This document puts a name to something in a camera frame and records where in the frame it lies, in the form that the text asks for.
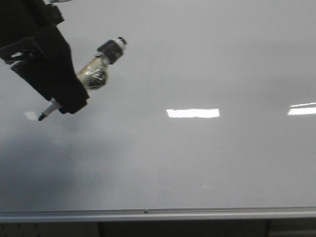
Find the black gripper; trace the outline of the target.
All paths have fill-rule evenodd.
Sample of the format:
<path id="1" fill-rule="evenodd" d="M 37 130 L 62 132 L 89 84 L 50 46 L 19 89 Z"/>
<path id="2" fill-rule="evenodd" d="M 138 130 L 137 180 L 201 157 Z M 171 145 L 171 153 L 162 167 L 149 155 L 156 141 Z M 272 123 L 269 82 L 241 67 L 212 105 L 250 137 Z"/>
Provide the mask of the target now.
<path id="1" fill-rule="evenodd" d="M 46 100 L 55 99 L 62 113 L 75 114 L 89 96 L 76 76 L 70 46 L 57 29 L 63 21 L 52 3 L 2 0 L 0 58 L 9 65 L 21 60 L 12 70 Z"/>

